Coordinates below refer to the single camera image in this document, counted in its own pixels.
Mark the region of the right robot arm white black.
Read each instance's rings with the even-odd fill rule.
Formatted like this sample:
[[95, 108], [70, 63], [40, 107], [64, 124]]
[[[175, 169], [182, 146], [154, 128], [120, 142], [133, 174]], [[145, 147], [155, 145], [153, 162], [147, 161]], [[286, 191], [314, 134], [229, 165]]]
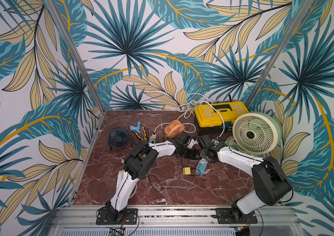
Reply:
[[259, 158], [237, 151], [224, 143], [215, 144], [205, 135], [198, 139], [200, 156], [211, 163], [229, 164], [253, 179], [254, 190], [232, 205], [234, 218], [254, 212], [263, 206], [272, 206], [293, 190], [278, 161], [272, 157]]

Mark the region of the teal power strip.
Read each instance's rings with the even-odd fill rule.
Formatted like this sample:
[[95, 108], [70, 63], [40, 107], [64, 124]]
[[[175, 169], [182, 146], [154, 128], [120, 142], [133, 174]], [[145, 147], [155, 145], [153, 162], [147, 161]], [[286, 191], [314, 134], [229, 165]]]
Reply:
[[156, 143], [156, 133], [152, 133], [149, 137], [149, 143], [155, 144]]
[[198, 165], [195, 169], [196, 174], [197, 175], [203, 175], [205, 170], [206, 170], [207, 165], [208, 165], [208, 161], [206, 159], [202, 158], [199, 161], [199, 163], [198, 163]]

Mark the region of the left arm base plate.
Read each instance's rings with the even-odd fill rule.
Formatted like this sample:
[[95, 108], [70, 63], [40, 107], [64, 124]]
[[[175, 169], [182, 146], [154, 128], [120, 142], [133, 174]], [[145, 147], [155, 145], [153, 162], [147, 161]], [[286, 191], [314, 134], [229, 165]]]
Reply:
[[126, 208], [115, 213], [104, 207], [96, 213], [96, 225], [136, 225], [138, 223], [138, 209]]

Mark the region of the yellow plug adapter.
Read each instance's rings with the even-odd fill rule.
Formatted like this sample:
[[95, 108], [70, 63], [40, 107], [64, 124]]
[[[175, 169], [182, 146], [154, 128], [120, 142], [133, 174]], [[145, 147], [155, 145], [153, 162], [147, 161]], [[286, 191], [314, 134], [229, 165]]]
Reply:
[[183, 167], [183, 175], [189, 176], [191, 175], [191, 168], [190, 167]]

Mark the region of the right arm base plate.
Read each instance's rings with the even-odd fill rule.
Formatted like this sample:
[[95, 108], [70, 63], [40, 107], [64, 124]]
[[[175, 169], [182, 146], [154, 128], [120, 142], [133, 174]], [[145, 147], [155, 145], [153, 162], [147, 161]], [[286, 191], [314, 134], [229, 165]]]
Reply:
[[219, 224], [250, 225], [258, 223], [254, 211], [243, 214], [236, 208], [216, 208], [212, 217], [217, 219]]

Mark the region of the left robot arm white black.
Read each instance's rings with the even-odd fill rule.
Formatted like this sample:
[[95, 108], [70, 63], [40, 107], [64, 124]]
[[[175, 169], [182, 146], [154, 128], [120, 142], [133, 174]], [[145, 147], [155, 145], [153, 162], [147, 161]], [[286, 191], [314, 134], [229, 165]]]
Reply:
[[194, 148], [196, 144], [197, 139], [185, 131], [178, 137], [161, 143], [140, 141], [124, 160], [124, 170], [119, 172], [120, 182], [116, 192], [105, 204], [107, 216], [114, 221], [123, 216], [137, 182], [148, 176], [157, 158], [172, 155], [196, 158], [197, 149]]

